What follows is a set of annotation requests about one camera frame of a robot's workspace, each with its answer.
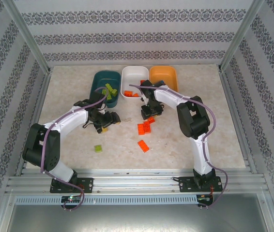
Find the striped wall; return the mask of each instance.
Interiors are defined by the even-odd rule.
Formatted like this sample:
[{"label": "striped wall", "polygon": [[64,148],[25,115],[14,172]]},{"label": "striped wall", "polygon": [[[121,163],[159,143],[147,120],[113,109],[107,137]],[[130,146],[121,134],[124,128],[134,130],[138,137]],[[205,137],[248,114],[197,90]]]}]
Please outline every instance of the striped wall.
[{"label": "striped wall", "polygon": [[255,165],[274,200],[274,0],[264,2],[226,75]]},{"label": "striped wall", "polygon": [[15,174],[44,73],[0,1],[0,201]]},{"label": "striped wall", "polygon": [[50,66],[219,64],[252,0],[15,0]]}]

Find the black mounting bracket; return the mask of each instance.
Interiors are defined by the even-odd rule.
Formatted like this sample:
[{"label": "black mounting bracket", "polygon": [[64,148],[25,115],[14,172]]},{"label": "black mounting bracket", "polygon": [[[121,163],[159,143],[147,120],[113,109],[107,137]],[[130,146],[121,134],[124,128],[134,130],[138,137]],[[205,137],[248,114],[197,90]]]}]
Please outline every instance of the black mounting bracket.
[{"label": "black mounting bracket", "polygon": [[202,188],[198,187],[195,183],[194,176],[174,177],[173,180],[179,183],[180,192],[210,192],[211,186],[213,187],[213,192],[221,192],[223,190],[221,178],[219,176],[208,181]]},{"label": "black mounting bracket", "polygon": [[[81,187],[84,193],[92,193],[93,182],[93,178],[77,178],[74,185]],[[80,193],[80,190],[52,179],[50,193]]]},{"label": "black mounting bracket", "polygon": [[[174,177],[173,180],[179,183],[180,192],[222,192],[222,182],[219,176],[214,176],[202,186],[198,186],[195,180],[196,176]],[[211,205],[213,203],[213,195],[197,195],[197,201],[201,204],[198,206]]]}]

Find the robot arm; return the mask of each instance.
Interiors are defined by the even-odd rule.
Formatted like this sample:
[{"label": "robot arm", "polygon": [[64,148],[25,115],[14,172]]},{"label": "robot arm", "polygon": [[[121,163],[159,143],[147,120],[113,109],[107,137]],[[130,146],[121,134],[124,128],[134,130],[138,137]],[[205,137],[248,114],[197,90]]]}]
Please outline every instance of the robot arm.
[{"label": "robot arm", "polygon": [[[55,126],[49,132],[45,144],[46,155],[44,161],[44,170],[48,171],[58,179],[76,185],[77,173],[71,168],[67,167],[60,160],[61,142],[66,137],[66,135],[74,130],[77,126],[85,124],[88,121],[93,122],[98,133],[104,132],[104,130],[111,124],[121,122],[117,113],[105,112],[104,103],[84,110],[78,110],[84,106],[99,101],[103,97],[104,96],[102,94],[94,92],[90,99],[76,102],[74,106],[68,111],[68,113],[72,113],[55,124]],[[47,130],[56,121],[58,120],[55,119],[52,122],[46,123],[44,125],[35,123],[31,126],[22,155],[24,160],[30,162],[33,165],[39,167],[41,166],[43,148],[42,142],[44,141]],[[63,186],[60,182],[56,184],[61,185],[60,188],[70,188]]]},{"label": "robot arm", "polygon": [[[204,183],[215,177],[214,169],[208,164],[208,162],[210,162],[210,157],[207,138],[204,143],[206,158],[208,161],[204,157],[202,148],[202,140],[208,132],[208,126],[210,125],[210,120],[205,108],[185,100],[184,95],[173,91],[168,86],[164,85],[163,82],[152,85],[150,81],[145,81],[141,86],[159,87],[159,89],[141,89],[141,97],[145,102],[145,105],[141,107],[141,115],[143,119],[147,119],[154,115],[161,115],[163,112],[163,106],[161,103],[177,110],[180,129],[182,133],[189,138],[193,149],[194,181],[199,187],[203,186]],[[198,96],[190,99],[202,103],[201,98]]]}]

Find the marble table surface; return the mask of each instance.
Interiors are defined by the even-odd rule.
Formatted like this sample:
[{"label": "marble table surface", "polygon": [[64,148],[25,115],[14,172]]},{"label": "marble table surface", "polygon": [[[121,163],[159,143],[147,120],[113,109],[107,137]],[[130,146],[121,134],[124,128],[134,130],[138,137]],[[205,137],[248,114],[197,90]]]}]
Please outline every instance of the marble table surface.
[{"label": "marble table surface", "polygon": [[[122,73],[126,65],[56,66],[54,67],[40,124],[66,113],[78,100],[89,97],[95,73],[114,70]],[[173,65],[177,71],[179,92],[198,95],[217,118],[217,128],[209,137],[212,163],[219,168],[244,168],[244,160],[232,123],[228,104],[216,65]],[[137,99],[119,96],[115,111],[121,124],[111,125],[98,134],[93,125],[81,126],[67,135],[61,144],[61,160],[71,168],[85,169],[183,169],[193,168],[193,154],[188,138],[178,123],[176,111],[166,106],[161,116],[151,124],[151,134],[139,136],[137,124],[142,123]],[[143,153],[137,142],[144,140],[150,150]],[[94,146],[103,152],[95,153]]]}]

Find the green lego brick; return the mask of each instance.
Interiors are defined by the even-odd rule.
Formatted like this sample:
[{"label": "green lego brick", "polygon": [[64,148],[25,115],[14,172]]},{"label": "green lego brick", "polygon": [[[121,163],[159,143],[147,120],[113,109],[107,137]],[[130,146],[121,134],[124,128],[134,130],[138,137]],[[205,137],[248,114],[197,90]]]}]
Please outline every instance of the green lego brick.
[{"label": "green lego brick", "polygon": [[107,87],[107,89],[109,90],[109,92],[112,92],[112,90],[113,90],[113,88],[111,87],[111,85],[110,84],[105,84],[105,86]]},{"label": "green lego brick", "polygon": [[96,152],[96,153],[99,153],[99,152],[102,152],[102,151],[103,151],[101,145],[96,145],[96,146],[94,146],[94,148],[95,148],[95,152]]},{"label": "green lego brick", "polygon": [[113,97],[116,97],[116,96],[118,95],[118,91],[117,91],[116,89],[113,89],[113,90],[111,91],[111,95],[112,95]]},{"label": "green lego brick", "polygon": [[108,94],[108,96],[107,96],[107,101],[108,100],[111,100],[112,99],[112,96],[110,95],[110,94]]}]

